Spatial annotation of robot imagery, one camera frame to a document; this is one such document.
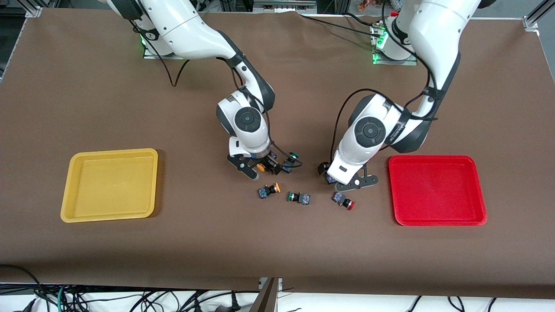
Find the table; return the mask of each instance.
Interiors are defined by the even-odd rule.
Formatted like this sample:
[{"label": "table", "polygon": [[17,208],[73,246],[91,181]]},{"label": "table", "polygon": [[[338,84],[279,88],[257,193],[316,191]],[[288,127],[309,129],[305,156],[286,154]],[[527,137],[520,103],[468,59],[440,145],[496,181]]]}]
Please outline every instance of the table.
[{"label": "table", "polygon": [[[279,276],[295,291],[555,298],[555,88],[538,37],[520,21],[469,23],[439,120],[417,152],[472,157],[488,222],[410,228],[392,215],[392,151],[370,161],[380,182],[349,193],[351,212],[331,201],[316,166],[347,95],[370,87],[404,103],[421,91],[424,67],[373,65],[368,37],[296,13],[204,18],[273,86],[272,137],[305,165],[252,182],[227,162],[214,114],[234,89],[224,62],[190,62],[172,88],[113,12],[45,9],[27,21],[0,84],[0,263],[44,283],[256,289],[258,277]],[[168,65],[175,75],[181,61]],[[145,147],[162,156],[152,217],[60,220],[75,153]],[[274,182],[311,194],[311,205],[258,199]]]}]

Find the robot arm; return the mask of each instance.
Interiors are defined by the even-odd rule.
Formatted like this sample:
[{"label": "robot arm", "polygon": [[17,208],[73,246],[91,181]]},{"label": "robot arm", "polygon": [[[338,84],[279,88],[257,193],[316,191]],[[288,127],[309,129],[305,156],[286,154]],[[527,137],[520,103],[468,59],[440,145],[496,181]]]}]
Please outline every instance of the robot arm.
[{"label": "robot arm", "polygon": [[[432,79],[414,113],[379,94],[363,98],[349,118],[349,128],[327,171],[330,176],[342,184],[349,184],[383,144],[400,153],[414,152],[422,145],[430,119],[435,116],[457,70],[461,33],[479,3],[480,0],[424,0],[421,3],[408,0],[399,16],[384,21],[391,36],[426,62]],[[396,59],[409,55],[393,41],[387,41],[383,49],[387,56]]]},{"label": "robot arm", "polygon": [[156,50],[151,52],[222,59],[235,69],[245,84],[216,108],[218,120],[232,136],[229,154],[262,158],[269,153],[268,127],[261,114],[273,107],[274,91],[225,33],[206,25],[189,0],[108,0],[108,4],[135,22]]}]

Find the plastic tray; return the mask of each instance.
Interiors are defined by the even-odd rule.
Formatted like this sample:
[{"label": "plastic tray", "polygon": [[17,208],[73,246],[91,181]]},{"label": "plastic tray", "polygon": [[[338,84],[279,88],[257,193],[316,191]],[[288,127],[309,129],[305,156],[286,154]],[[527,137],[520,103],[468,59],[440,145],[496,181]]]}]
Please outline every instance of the plastic tray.
[{"label": "plastic tray", "polygon": [[78,153],[69,162],[64,222],[146,218],[154,211],[158,153],[152,148]]},{"label": "plastic tray", "polygon": [[397,155],[389,160],[395,219],[407,226],[483,225],[487,220],[474,160]]}]

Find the yellow tray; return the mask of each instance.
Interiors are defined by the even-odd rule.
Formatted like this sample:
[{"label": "yellow tray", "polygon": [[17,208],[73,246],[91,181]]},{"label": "yellow tray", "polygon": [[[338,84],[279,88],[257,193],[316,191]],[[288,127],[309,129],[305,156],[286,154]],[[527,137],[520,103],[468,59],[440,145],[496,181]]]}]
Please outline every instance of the yellow tray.
[{"label": "yellow tray", "polygon": [[69,162],[64,222],[146,218],[154,210],[158,153],[152,148],[78,153]]}]

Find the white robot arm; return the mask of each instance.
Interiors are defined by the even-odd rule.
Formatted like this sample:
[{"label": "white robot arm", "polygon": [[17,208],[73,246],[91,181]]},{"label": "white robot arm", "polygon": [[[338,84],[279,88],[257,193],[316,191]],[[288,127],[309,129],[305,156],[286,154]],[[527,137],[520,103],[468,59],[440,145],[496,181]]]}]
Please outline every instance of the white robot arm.
[{"label": "white robot arm", "polygon": [[216,116],[231,135],[231,157],[263,158],[270,152],[268,127],[262,113],[274,105],[272,87],[262,78],[233,41],[210,28],[189,0],[108,0],[112,10],[134,21],[148,39],[151,51],[184,59],[217,58],[245,81],[239,90],[218,103]]},{"label": "white robot arm", "polygon": [[[480,0],[407,0],[397,17],[384,21],[389,35],[428,65],[430,82],[415,112],[380,94],[363,98],[349,118],[328,175],[346,185],[383,144],[400,153],[422,145],[457,70],[461,33],[479,4]],[[410,55],[392,40],[382,50],[392,59]]]}]

